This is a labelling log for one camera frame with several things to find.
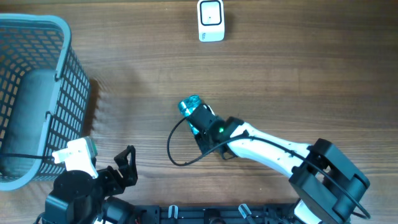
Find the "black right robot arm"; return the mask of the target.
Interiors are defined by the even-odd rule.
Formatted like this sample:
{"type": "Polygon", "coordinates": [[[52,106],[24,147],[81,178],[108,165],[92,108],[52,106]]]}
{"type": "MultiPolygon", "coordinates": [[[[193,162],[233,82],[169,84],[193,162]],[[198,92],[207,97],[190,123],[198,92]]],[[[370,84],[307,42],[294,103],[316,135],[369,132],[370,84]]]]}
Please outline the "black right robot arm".
{"type": "Polygon", "coordinates": [[[256,129],[235,117],[222,119],[197,101],[178,108],[206,157],[242,158],[265,165],[288,178],[298,195],[292,217],[300,223],[348,223],[352,216],[369,219],[360,200],[369,179],[330,141],[292,142],[256,129]]]}

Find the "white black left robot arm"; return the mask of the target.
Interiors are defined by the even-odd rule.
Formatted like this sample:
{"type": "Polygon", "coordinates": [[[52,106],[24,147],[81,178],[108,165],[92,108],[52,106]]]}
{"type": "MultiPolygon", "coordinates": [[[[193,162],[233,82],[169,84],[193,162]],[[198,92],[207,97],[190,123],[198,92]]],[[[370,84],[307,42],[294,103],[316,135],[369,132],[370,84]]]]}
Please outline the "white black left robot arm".
{"type": "Polygon", "coordinates": [[[136,223],[134,206],[115,196],[136,185],[136,149],[128,146],[114,157],[118,169],[111,166],[92,178],[81,170],[62,173],[53,183],[45,201],[45,210],[36,223],[136,223]]]}

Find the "teal mouthwash bottle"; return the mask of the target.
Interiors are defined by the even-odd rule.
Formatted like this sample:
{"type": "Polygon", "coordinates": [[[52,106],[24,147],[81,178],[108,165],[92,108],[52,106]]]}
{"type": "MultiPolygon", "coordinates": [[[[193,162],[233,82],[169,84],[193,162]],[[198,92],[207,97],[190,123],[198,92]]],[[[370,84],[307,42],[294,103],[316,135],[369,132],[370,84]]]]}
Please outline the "teal mouthwash bottle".
{"type": "Polygon", "coordinates": [[[178,109],[184,118],[189,117],[193,111],[202,104],[202,100],[198,95],[192,95],[182,100],[178,104],[178,109]]]}

